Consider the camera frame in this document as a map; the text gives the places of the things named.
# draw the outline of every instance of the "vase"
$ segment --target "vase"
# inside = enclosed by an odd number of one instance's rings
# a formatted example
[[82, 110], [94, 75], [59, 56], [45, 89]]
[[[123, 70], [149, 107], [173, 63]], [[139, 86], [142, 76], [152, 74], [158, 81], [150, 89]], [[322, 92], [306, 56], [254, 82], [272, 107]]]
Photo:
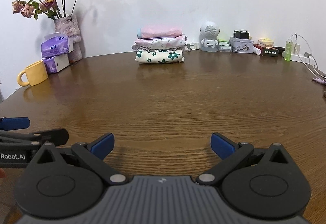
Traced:
[[54, 21], [55, 31], [73, 39], [74, 51], [68, 53], [69, 63], [73, 64], [83, 58], [79, 47], [81, 41], [80, 30], [76, 15], [67, 15]]

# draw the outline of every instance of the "folded cloth stack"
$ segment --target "folded cloth stack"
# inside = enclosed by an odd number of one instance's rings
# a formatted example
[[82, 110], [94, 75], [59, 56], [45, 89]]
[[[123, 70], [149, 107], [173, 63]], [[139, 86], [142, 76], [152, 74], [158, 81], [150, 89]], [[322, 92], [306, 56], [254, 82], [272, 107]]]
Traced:
[[136, 51], [136, 61], [139, 63], [183, 62], [183, 51], [190, 50], [186, 47], [186, 36], [178, 27], [142, 27], [137, 37], [132, 49]]

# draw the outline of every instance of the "brown tabletop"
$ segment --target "brown tabletop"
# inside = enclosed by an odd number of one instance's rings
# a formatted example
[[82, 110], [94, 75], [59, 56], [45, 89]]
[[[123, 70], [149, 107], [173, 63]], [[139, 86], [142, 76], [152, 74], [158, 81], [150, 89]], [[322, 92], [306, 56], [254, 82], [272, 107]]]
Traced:
[[[28, 116], [29, 132], [66, 128], [70, 145], [112, 132], [115, 148], [105, 161], [127, 175], [198, 175], [219, 162], [212, 132], [256, 147], [281, 142], [311, 185], [304, 216], [326, 223], [325, 87], [311, 82], [303, 64], [202, 51], [169, 65], [134, 59], [134, 53], [83, 59], [16, 91], [0, 104], [0, 116]], [[12, 186], [21, 170], [7, 172], [3, 185]], [[12, 187], [3, 187], [0, 213], [8, 213]]]

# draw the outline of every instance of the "white tube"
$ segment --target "white tube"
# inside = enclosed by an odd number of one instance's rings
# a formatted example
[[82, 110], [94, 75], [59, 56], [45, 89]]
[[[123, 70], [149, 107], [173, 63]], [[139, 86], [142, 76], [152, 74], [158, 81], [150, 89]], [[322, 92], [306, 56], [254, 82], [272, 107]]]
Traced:
[[261, 54], [261, 50], [258, 49], [257, 47], [254, 46], [253, 50], [252, 50], [255, 54], [260, 55]]

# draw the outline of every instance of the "yellow mug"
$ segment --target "yellow mug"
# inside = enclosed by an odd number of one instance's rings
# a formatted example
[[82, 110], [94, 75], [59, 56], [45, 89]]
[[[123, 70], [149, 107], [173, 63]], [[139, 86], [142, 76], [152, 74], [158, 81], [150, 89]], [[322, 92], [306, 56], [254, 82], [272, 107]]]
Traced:
[[[22, 75], [26, 74], [28, 82], [22, 81]], [[35, 86], [48, 78], [48, 73], [45, 64], [42, 60], [37, 61], [18, 74], [17, 82], [20, 86], [26, 87], [28, 85]]]

